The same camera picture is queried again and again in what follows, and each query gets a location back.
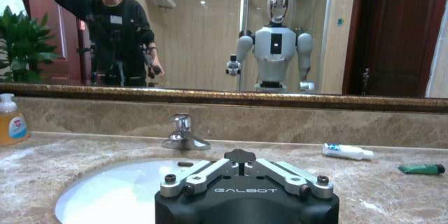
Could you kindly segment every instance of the white sink basin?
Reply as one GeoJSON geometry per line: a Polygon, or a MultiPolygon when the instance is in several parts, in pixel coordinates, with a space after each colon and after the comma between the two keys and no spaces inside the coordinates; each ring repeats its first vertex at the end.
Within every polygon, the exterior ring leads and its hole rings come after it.
{"type": "Polygon", "coordinates": [[[150,159],[98,171],[74,184],[58,200],[55,214],[63,224],[155,223],[155,194],[161,179],[187,169],[190,159],[150,159]]]}

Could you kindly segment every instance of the countertop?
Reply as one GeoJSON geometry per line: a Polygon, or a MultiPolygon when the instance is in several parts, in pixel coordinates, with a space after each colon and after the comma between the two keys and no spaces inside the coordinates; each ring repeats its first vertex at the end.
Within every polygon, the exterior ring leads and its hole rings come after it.
{"type": "Polygon", "coordinates": [[[0,147],[0,223],[59,223],[58,197],[81,177],[113,163],[153,157],[217,160],[242,148],[325,174],[341,198],[341,223],[448,223],[448,176],[406,175],[401,164],[448,165],[448,150],[370,147],[374,161],[322,155],[322,145],[211,141],[209,151],[162,148],[162,138],[34,132],[0,147]]]}

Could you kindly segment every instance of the bottle label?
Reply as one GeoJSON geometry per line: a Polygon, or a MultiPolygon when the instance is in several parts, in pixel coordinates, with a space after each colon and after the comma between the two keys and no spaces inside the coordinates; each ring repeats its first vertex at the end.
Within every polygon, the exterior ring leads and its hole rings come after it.
{"type": "Polygon", "coordinates": [[[19,139],[27,136],[27,123],[23,117],[17,116],[10,122],[10,137],[19,139]]]}
{"type": "Polygon", "coordinates": [[[342,147],[339,144],[329,144],[329,149],[338,152],[342,151],[342,147]]]}

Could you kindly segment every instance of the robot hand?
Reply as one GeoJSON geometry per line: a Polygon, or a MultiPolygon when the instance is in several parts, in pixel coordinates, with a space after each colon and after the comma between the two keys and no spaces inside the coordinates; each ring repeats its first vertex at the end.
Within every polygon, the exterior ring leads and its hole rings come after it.
{"type": "Polygon", "coordinates": [[[310,90],[315,90],[315,83],[313,81],[302,81],[299,83],[301,92],[307,92],[310,90]]]}
{"type": "Polygon", "coordinates": [[[231,56],[231,61],[227,63],[226,73],[231,76],[242,74],[242,64],[237,60],[237,55],[231,56]]]}

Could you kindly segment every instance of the hand soap bottle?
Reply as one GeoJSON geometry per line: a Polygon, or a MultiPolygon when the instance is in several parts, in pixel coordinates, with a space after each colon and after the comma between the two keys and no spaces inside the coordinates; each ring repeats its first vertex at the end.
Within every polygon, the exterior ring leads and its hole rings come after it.
{"type": "Polygon", "coordinates": [[[0,94],[0,146],[17,144],[30,137],[27,123],[11,100],[14,94],[0,94]]]}

